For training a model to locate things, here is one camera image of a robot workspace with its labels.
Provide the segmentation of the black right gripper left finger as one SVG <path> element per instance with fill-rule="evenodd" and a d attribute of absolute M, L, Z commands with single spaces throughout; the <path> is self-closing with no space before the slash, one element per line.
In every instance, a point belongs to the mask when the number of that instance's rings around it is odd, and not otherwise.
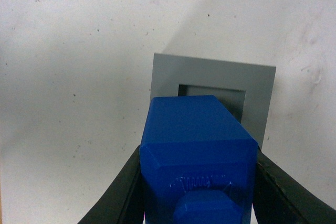
<path fill-rule="evenodd" d="M 144 201 L 139 147 L 79 223 L 142 223 Z"/>

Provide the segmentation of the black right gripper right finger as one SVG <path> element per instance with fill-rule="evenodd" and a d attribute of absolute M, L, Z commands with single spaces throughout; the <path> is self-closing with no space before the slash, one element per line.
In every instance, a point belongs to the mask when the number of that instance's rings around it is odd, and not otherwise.
<path fill-rule="evenodd" d="M 258 150 L 253 209 L 258 223 L 335 223 L 335 209 Z"/>

